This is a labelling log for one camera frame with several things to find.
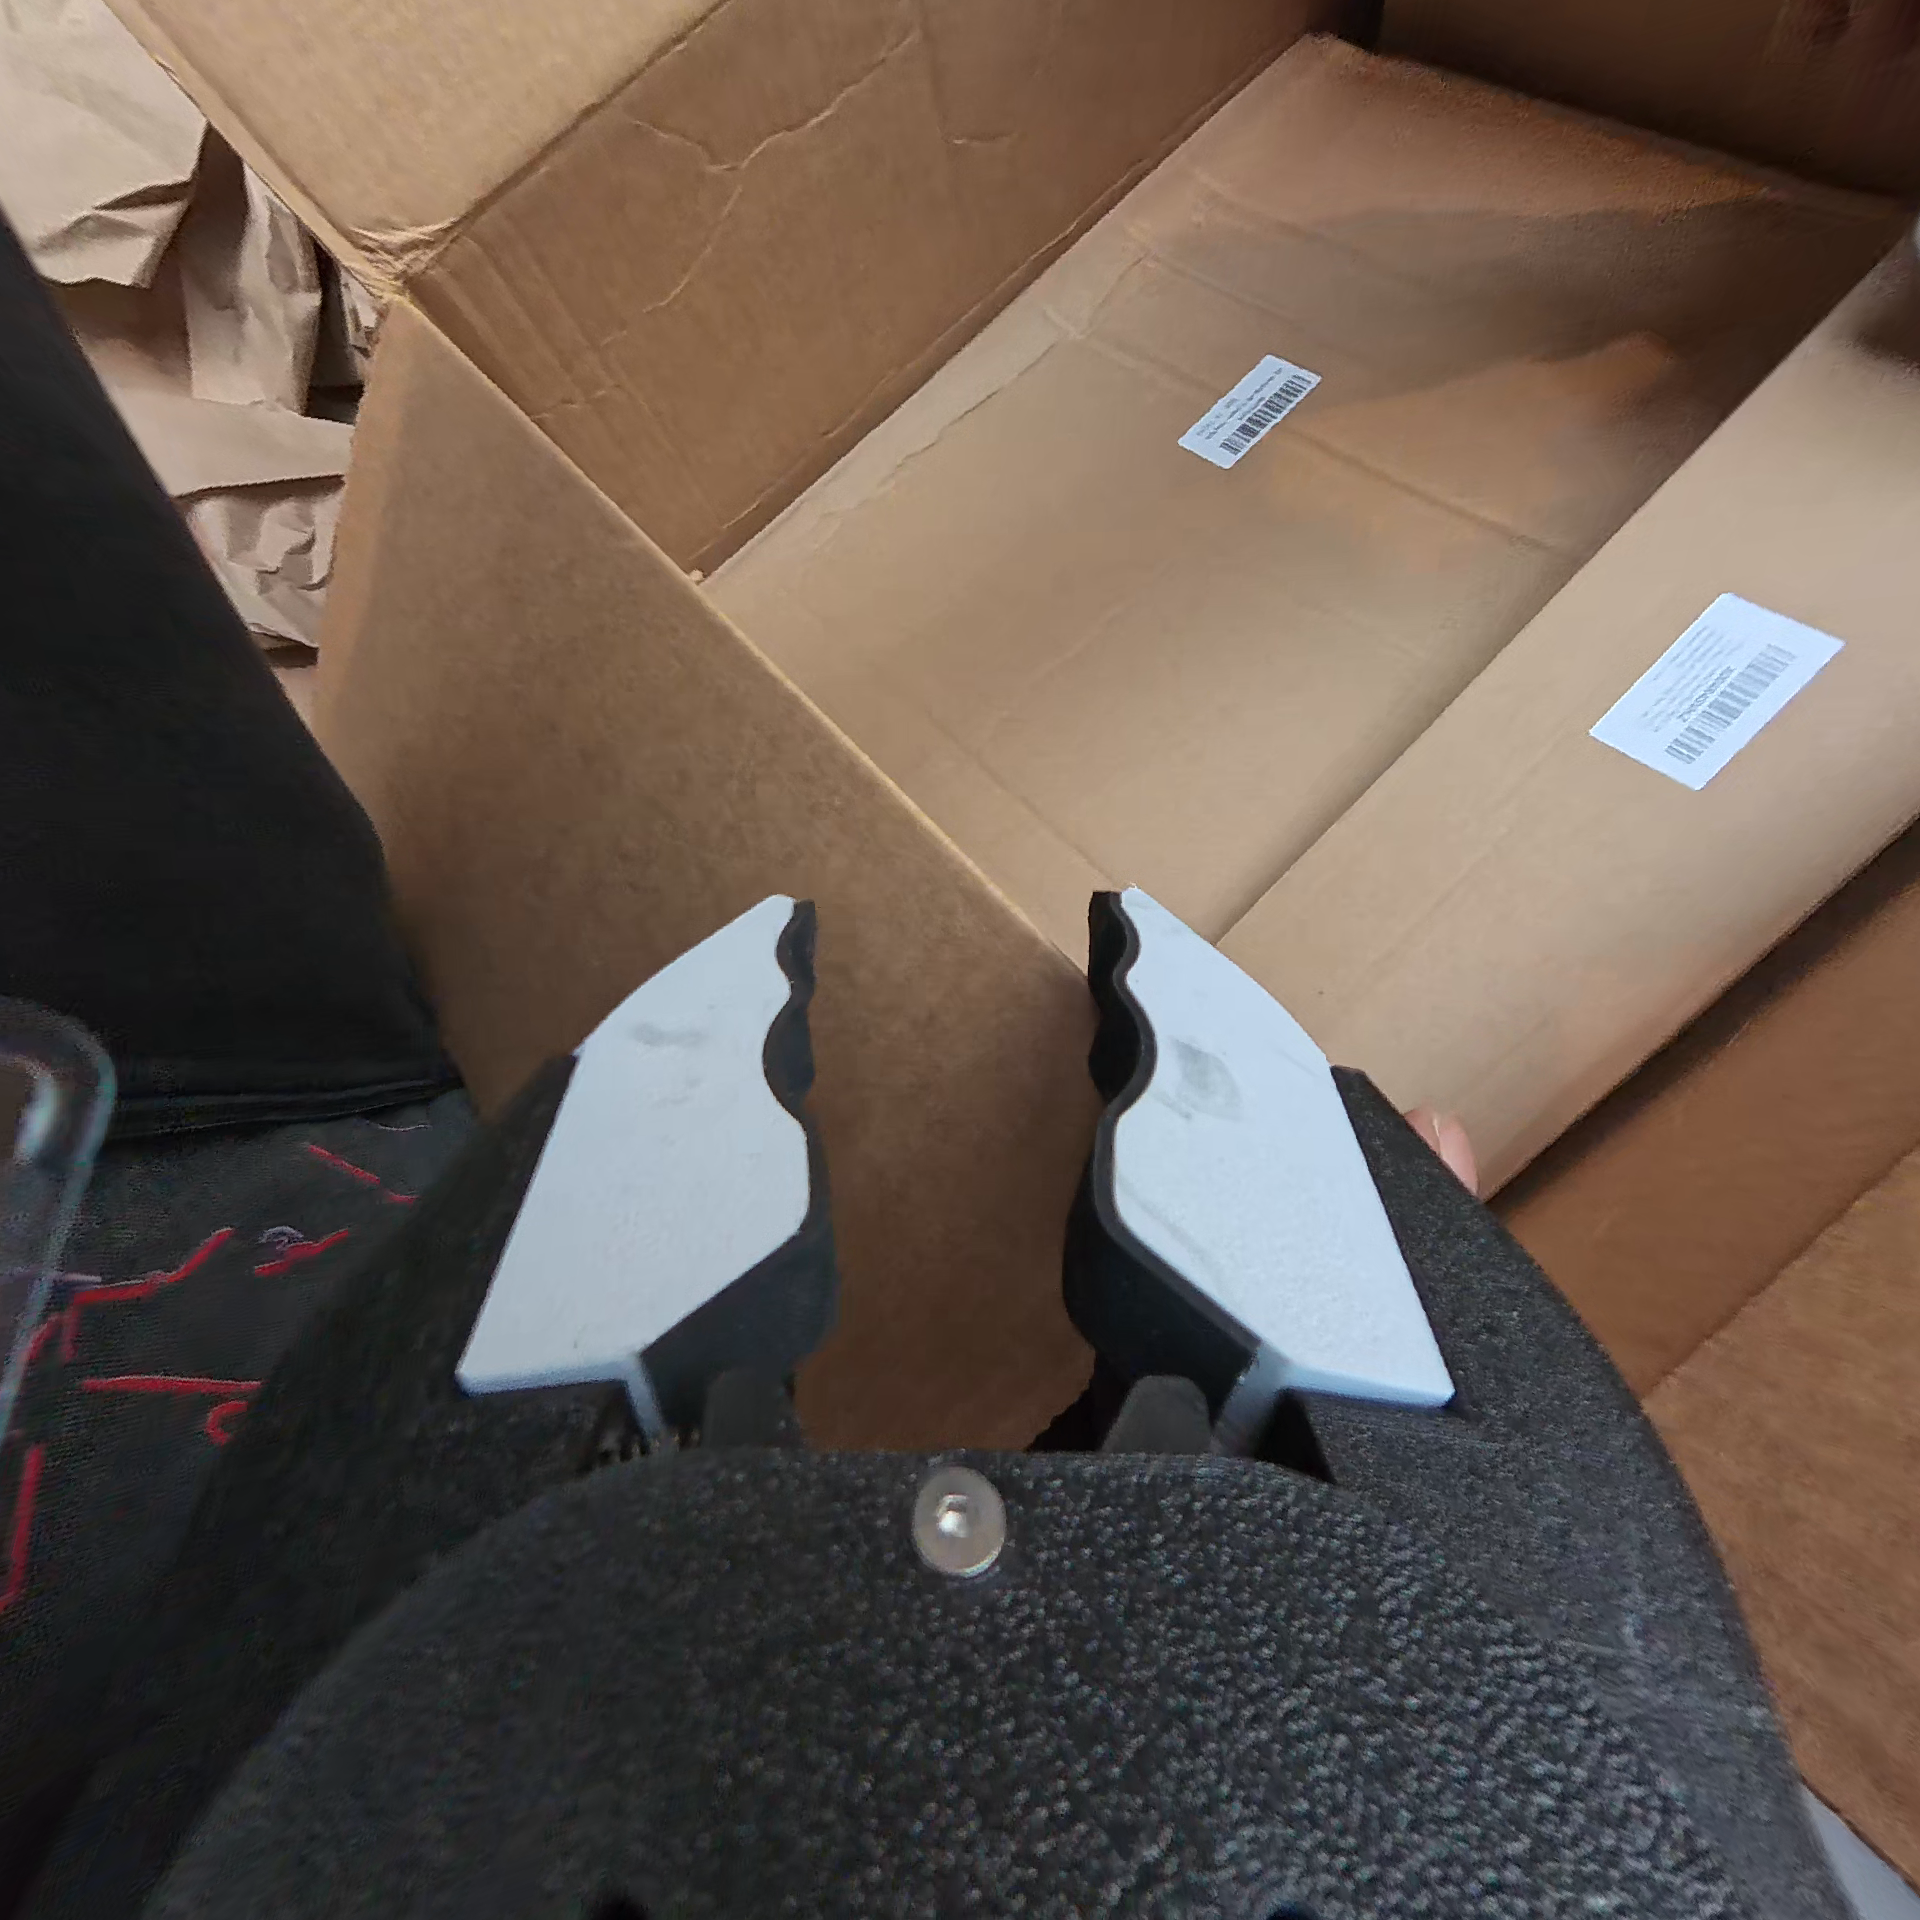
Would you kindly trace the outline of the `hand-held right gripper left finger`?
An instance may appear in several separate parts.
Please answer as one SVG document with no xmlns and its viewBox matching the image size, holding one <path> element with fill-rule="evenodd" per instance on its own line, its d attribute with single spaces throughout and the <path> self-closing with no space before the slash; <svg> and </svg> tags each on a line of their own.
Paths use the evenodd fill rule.
<svg viewBox="0 0 1920 1920">
<path fill-rule="evenodd" d="M 801 1437 L 798 1372 L 838 1318 L 816 942 L 813 903 L 766 896 L 580 1043 L 455 1369 L 467 1396 L 608 1386 L 645 1449 Z"/>
</svg>

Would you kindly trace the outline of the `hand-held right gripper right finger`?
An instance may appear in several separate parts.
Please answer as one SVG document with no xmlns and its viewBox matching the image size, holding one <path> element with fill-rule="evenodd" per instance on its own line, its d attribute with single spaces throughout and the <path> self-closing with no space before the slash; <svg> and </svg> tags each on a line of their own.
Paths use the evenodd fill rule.
<svg viewBox="0 0 1920 1920">
<path fill-rule="evenodd" d="M 1249 972 L 1149 893 L 1089 904 L 1093 1144 L 1066 1310 L 1103 1418 L 1189 1382 L 1252 1455 L 1284 1402 L 1435 1414 L 1459 1395 L 1337 1073 Z"/>
</svg>

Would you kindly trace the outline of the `flat cardboard package large label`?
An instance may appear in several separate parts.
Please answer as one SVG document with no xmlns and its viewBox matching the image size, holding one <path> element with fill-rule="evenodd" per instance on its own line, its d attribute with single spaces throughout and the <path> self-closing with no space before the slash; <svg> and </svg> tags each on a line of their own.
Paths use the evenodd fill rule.
<svg viewBox="0 0 1920 1920">
<path fill-rule="evenodd" d="M 1917 818 L 1917 252 L 1219 940 L 1500 1184 Z"/>
</svg>

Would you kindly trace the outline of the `large open cardboard box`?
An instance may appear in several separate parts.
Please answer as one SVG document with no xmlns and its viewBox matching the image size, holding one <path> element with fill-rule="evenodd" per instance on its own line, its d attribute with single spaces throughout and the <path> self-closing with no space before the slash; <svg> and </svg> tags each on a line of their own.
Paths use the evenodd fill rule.
<svg viewBox="0 0 1920 1920">
<path fill-rule="evenodd" d="M 1917 4 L 113 10 L 388 301 L 318 732 L 468 1088 L 816 900 L 842 1447 L 1013 1442 L 1091 1358 L 1089 915 L 1039 927 L 719 568 L 1306 37 L 1896 202 L 1798 344 L 1917 255 Z M 1679 1452 L 1806 1781 L 1917 1876 L 1917 818 L 1485 1178 Z"/>
</svg>

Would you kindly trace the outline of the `dark cloth with red print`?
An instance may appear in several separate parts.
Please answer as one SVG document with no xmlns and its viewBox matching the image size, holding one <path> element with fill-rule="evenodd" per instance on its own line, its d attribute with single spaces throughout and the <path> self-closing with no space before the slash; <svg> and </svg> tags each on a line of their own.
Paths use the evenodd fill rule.
<svg viewBox="0 0 1920 1920">
<path fill-rule="evenodd" d="M 579 1464 L 587 1413 L 452 1382 L 563 1084 L 97 1165 L 4 1445 L 4 1917 L 141 1917 L 363 1629 Z"/>
</svg>

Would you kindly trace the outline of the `flat cardboard package small label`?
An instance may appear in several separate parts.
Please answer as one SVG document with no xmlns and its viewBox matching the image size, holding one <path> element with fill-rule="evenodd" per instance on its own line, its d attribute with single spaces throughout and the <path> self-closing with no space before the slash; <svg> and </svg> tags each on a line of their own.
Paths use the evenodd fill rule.
<svg viewBox="0 0 1920 1920">
<path fill-rule="evenodd" d="M 1900 217 L 1306 37 L 709 597 L 1062 948 L 1221 937 Z"/>
</svg>

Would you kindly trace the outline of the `person's black garment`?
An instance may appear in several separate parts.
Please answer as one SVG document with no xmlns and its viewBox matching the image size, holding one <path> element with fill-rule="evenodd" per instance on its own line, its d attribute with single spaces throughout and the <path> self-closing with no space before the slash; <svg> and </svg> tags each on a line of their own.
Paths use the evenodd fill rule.
<svg viewBox="0 0 1920 1920">
<path fill-rule="evenodd" d="M 460 1081 L 372 822 L 2 232 L 2 991 L 85 1029 L 110 1141 Z"/>
</svg>

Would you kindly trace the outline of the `crumpled brown packing paper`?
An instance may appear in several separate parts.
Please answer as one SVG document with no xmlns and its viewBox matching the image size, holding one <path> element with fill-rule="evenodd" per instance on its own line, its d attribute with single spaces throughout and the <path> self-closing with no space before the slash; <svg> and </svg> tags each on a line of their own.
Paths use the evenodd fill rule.
<svg viewBox="0 0 1920 1920">
<path fill-rule="evenodd" d="M 2 207 L 302 707 L 372 294 L 107 4 L 2 7 Z"/>
</svg>

